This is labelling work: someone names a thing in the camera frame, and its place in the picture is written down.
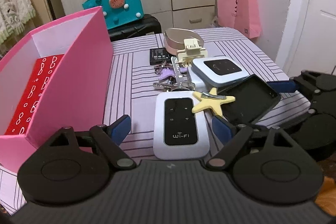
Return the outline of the white wifi router black screen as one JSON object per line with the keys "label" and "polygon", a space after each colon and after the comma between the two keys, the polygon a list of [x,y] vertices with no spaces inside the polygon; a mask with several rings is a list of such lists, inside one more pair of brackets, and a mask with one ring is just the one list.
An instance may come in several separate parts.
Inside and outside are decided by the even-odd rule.
{"label": "white wifi router black screen", "polygon": [[192,91],[165,92],[155,103],[153,151],[160,160],[201,159],[210,150],[203,113],[192,113]]}

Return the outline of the black phone battery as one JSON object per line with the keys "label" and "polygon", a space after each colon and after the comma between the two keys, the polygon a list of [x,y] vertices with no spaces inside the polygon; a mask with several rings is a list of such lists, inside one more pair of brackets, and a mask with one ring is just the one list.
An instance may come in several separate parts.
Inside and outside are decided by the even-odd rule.
{"label": "black phone battery", "polygon": [[172,55],[168,53],[166,48],[152,48],[149,53],[149,63],[150,65],[162,64],[165,61],[171,64]]}

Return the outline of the rose gold metal tin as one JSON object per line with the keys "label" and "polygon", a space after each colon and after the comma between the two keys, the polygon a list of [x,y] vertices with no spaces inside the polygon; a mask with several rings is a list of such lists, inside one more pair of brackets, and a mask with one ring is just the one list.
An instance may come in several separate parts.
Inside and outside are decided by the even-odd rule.
{"label": "rose gold metal tin", "polygon": [[168,28],[165,30],[164,45],[169,54],[176,55],[177,51],[185,49],[184,40],[191,38],[197,39],[201,47],[204,46],[204,40],[196,32],[183,28]]}

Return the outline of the yellow star ornament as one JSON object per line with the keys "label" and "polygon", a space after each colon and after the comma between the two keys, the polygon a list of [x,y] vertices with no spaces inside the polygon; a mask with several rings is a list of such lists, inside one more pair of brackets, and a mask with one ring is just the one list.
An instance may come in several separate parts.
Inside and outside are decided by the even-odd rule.
{"label": "yellow star ornament", "polygon": [[193,92],[199,102],[192,108],[192,112],[199,113],[210,109],[215,115],[223,116],[221,106],[236,101],[234,96],[220,96],[218,89],[212,88],[209,92]]}

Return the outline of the black flat case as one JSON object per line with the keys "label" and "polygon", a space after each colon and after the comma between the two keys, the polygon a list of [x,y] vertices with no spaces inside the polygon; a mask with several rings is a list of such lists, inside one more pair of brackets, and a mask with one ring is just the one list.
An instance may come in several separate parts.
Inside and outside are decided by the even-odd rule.
{"label": "black flat case", "polygon": [[281,100],[280,94],[256,75],[219,88],[218,94],[235,97],[234,102],[221,106],[223,116],[232,124],[256,124]]}

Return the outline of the white door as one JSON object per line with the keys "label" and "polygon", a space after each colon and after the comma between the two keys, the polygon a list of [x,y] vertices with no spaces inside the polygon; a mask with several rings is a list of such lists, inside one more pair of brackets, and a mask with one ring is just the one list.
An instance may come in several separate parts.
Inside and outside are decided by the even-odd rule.
{"label": "white door", "polygon": [[288,75],[303,70],[335,74],[335,0],[307,0]]}

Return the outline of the striped white tablecloth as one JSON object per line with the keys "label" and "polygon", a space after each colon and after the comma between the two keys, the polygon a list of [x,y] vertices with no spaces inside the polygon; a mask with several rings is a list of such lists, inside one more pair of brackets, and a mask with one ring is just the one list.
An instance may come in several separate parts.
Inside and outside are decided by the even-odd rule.
{"label": "striped white tablecloth", "polygon": [[[226,56],[235,60],[250,74],[265,82],[288,80],[288,76],[260,48],[232,28],[195,30],[205,42],[210,57]],[[108,84],[104,124],[111,124],[123,114],[131,117],[132,130],[120,147],[136,162],[156,159],[153,152],[154,109],[157,95],[153,88],[158,75],[149,63],[149,50],[163,46],[163,34],[113,42],[114,57]],[[282,93],[280,102],[258,124],[275,126],[307,112],[310,102],[299,92]],[[204,112],[210,138],[209,159],[222,147],[211,129],[213,115]],[[10,214],[25,204],[17,175],[1,167],[1,205]]]}

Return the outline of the silver key bunch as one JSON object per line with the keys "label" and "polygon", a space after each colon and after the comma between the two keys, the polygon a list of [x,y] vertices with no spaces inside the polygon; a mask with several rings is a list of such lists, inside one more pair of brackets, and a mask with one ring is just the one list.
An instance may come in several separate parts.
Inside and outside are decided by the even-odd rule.
{"label": "silver key bunch", "polygon": [[163,80],[159,80],[158,83],[153,84],[153,87],[155,89],[165,89],[167,91],[194,91],[195,84],[185,81],[178,59],[175,56],[171,57],[171,67],[173,69],[173,75],[170,75],[170,77],[173,77],[172,83],[164,83]]}

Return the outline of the purple key fob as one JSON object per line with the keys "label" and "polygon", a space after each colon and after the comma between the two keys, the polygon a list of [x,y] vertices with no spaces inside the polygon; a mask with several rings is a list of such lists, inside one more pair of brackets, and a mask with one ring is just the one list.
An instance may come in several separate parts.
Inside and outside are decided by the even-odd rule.
{"label": "purple key fob", "polygon": [[[181,68],[181,74],[186,75],[187,68]],[[159,73],[159,80],[163,81],[166,79],[169,79],[170,77],[173,77],[175,79],[175,72],[173,68],[163,68],[161,72]]]}

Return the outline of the cream plastic clip connector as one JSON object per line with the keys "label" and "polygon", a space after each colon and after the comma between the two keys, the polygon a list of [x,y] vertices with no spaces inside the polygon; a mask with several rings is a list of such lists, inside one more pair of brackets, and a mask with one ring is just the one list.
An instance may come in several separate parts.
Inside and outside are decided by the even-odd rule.
{"label": "cream plastic clip connector", "polygon": [[188,38],[183,41],[185,48],[177,50],[178,62],[184,66],[191,66],[193,59],[206,58],[208,52],[204,47],[204,42],[196,38]]}

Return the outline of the pink shopping bag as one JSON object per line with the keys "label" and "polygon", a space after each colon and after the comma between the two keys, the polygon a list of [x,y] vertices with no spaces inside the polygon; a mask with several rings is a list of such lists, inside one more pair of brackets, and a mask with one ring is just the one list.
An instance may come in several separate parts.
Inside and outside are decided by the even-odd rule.
{"label": "pink shopping bag", "polygon": [[249,39],[261,35],[257,0],[217,0],[217,17],[220,26],[234,28]]}

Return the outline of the red patterned box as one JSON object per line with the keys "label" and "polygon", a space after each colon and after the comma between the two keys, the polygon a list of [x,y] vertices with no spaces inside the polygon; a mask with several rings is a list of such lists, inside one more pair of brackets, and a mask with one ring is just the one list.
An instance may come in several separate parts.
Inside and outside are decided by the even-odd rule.
{"label": "red patterned box", "polygon": [[63,56],[64,54],[52,55],[35,61],[30,78],[5,135],[21,135],[27,131],[42,93]]}

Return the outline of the black suitcase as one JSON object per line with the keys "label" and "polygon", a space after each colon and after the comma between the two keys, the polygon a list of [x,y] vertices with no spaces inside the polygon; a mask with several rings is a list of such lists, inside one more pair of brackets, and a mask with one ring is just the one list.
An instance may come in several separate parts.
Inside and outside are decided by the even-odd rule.
{"label": "black suitcase", "polygon": [[161,24],[157,18],[145,14],[142,19],[124,24],[108,31],[111,42],[118,40],[136,38],[148,34],[160,34]]}

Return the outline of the teal felt handbag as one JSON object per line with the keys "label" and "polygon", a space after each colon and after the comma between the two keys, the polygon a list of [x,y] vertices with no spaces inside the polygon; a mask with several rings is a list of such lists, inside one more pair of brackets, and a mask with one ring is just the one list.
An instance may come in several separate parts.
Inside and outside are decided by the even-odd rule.
{"label": "teal felt handbag", "polygon": [[102,7],[105,24],[108,30],[143,18],[141,0],[86,0],[84,10]]}

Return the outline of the cream knitted cardigan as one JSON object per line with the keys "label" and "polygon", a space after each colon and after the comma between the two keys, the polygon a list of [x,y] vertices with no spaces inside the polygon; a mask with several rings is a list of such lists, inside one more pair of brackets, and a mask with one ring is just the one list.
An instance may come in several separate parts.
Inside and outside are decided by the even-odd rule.
{"label": "cream knitted cardigan", "polygon": [[1,0],[1,43],[25,30],[25,24],[36,16],[31,0]]}

